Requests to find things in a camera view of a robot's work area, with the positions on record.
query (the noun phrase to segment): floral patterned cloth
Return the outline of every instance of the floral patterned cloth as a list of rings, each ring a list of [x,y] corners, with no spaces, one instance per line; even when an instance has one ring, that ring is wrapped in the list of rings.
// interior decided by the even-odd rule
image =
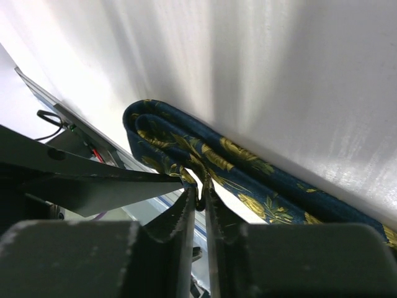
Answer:
[[[161,101],[132,104],[123,115],[133,156],[159,173],[197,187],[212,179],[232,192],[269,224],[355,222],[372,226],[397,248],[397,233],[352,206],[276,168],[219,135],[193,117]],[[205,202],[196,199],[196,208]]]

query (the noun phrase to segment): folded fabric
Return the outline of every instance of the folded fabric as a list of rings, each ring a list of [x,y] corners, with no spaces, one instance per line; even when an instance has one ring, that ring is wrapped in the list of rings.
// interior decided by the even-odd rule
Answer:
[[[197,187],[188,168],[199,177],[203,189],[213,187],[214,179],[269,224],[363,223],[397,248],[397,233],[379,221],[276,168],[165,102],[136,102],[124,112],[123,123],[133,156],[159,173],[181,177],[185,188]],[[196,198],[196,205],[203,210],[205,202]]]

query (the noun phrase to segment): purple wire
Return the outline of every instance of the purple wire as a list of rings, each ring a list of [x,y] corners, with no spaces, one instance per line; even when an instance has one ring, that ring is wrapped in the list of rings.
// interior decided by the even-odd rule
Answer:
[[[100,220],[101,218],[103,218],[103,216],[105,216],[107,212],[102,212],[100,214],[98,214],[97,216],[95,216],[93,219],[91,219],[91,221],[93,220]]]

